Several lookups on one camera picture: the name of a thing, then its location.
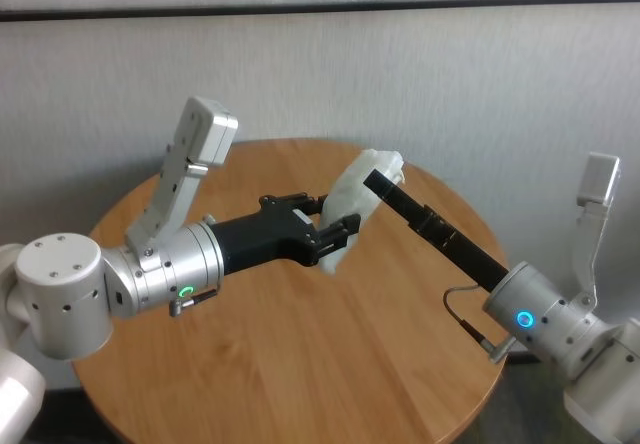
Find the round wooden table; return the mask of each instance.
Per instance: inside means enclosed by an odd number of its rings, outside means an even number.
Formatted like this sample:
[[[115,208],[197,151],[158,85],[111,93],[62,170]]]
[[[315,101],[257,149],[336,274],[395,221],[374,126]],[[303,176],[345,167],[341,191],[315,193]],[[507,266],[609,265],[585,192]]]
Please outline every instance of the round wooden table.
[[[241,143],[211,170],[190,220],[255,212],[264,194],[325,194],[359,149],[287,139]],[[438,179],[409,164],[404,189],[490,255],[487,225]],[[116,204],[92,236],[123,243],[154,179]],[[115,320],[110,342],[75,369],[97,411],[136,444],[452,441],[500,375],[445,311],[471,281],[380,205],[334,277],[288,261],[227,276],[221,294],[179,318],[159,309]],[[486,293],[452,305],[488,337]]]

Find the white wall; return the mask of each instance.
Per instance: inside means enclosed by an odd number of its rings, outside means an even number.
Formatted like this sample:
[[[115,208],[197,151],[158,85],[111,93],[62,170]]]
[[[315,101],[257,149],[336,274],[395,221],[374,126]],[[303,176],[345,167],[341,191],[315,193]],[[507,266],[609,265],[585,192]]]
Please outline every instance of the white wall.
[[[623,158],[600,270],[639,254],[640,5],[0,24],[0,241],[87,232],[157,169],[187,96],[239,138],[394,148],[571,282],[589,150]],[[639,293],[607,282],[612,312]]]

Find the white plastic part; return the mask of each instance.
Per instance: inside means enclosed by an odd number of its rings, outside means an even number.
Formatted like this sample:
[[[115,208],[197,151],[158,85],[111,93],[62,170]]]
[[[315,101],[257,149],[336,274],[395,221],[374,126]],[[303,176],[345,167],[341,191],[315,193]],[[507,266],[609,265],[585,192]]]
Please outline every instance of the white plastic part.
[[[640,322],[631,319],[611,346],[565,390],[564,405],[597,439],[620,444],[640,431],[639,394]]]
[[[27,361],[0,348],[0,442],[18,444],[42,407],[46,383]]]
[[[319,228],[324,229],[336,220],[349,214],[360,214],[360,228],[382,202],[363,183],[367,176],[377,169],[394,184],[404,182],[402,166],[404,161],[397,151],[362,151],[331,188],[320,214]],[[335,274],[336,266],[358,239],[350,236],[347,246],[320,259],[320,269],[327,274]]]

